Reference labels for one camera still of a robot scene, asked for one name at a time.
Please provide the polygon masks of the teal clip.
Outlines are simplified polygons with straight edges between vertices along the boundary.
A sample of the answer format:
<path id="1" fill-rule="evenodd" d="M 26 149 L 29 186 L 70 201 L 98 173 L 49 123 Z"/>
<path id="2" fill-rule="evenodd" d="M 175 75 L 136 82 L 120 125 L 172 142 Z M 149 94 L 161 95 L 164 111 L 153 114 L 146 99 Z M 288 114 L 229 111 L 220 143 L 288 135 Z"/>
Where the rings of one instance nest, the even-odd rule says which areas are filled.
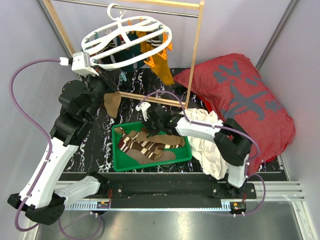
<path id="1" fill-rule="evenodd" d="M 119 84 L 122 82 L 127 82 L 127 77 L 123 71 L 119 74 Z"/>

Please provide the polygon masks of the tan brown sock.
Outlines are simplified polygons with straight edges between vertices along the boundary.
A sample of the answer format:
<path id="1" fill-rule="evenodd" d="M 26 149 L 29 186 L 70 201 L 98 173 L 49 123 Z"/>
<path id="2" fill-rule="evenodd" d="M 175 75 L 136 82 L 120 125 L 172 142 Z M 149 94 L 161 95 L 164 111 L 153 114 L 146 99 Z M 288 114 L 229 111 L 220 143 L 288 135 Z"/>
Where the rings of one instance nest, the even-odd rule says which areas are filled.
<path id="1" fill-rule="evenodd" d="M 111 118 L 117 117 L 121 100 L 122 96 L 118 91 L 104 95 L 104 107 Z"/>

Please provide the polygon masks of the white round clip hanger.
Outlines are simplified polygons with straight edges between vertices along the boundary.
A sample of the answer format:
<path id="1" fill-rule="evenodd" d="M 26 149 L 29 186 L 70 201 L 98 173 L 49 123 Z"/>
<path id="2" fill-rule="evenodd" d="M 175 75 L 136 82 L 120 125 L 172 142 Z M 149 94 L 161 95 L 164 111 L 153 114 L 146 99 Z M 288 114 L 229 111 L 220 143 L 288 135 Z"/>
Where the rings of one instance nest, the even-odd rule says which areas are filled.
<path id="1" fill-rule="evenodd" d="M 82 52 L 89 53 L 92 67 L 102 67 L 104 70 L 120 69 L 141 60 L 149 67 L 154 67 L 152 56 L 159 54 L 161 51 L 163 51 L 163 54 L 160 56 L 164 60 L 167 59 L 167 50 L 172 50 L 173 38 L 172 31 L 168 26 L 151 16 L 138 15 L 123 18 L 124 14 L 121 13 L 120 16 L 112 17 L 111 9 L 110 12 L 107 12 L 107 15 L 113 22 L 92 31 L 81 42 Z M 127 32 L 133 31 L 136 32 L 138 38 L 129 40 Z M 162 36 L 162 44 L 153 50 L 118 63 L 98 63 L 99 60 L 105 57 L 156 36 Z"/>

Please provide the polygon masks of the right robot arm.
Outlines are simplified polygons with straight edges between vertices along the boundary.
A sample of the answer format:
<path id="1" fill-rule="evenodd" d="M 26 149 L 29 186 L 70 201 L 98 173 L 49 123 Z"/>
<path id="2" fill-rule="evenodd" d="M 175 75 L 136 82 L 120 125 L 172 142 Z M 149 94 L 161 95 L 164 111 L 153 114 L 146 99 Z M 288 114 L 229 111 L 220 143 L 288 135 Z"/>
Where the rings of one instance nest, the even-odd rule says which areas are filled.
<path id="1" fill-rule="evenodd" d="M 160 104 L 148 102 L 138 104 L 135 109 L 142 113 L 142 123 L 151 135 L 164 132 L 167 135 L 195 137 L 214 143 L 229 164 L 228 195 L 236 199 L 244 194 L 244 183 L 248 178 L 246 164 L 253 140 L 234 119 L 228 118 L 222 123 L 193 120 L 185 116 L 185 111 L 171 114 Z"/>

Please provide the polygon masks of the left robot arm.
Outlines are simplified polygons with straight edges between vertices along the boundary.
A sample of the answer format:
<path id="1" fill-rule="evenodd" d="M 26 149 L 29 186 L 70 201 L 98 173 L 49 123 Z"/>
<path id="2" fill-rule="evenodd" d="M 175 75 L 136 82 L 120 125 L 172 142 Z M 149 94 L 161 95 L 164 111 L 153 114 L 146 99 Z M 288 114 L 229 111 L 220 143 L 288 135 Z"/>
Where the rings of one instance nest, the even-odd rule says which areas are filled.
<path id="1" fill-rule="evenodd" d="M 37 224 L 51 225 L 68 206 L 88 196 L 103 198 L 108 193 L 108 179 L 97 172 L 86 173 L 81 180 L 56 189 L 68 161 L 91 130 L 105 94 L 119 89 L 120 69 L 98 66 L 94 72 L 96 75 L 89 75 L 86 81 L 72 80 L 62 87 L 60 115 L 49 133 L 45 153 L 24 189 L 7 200 Z"/>

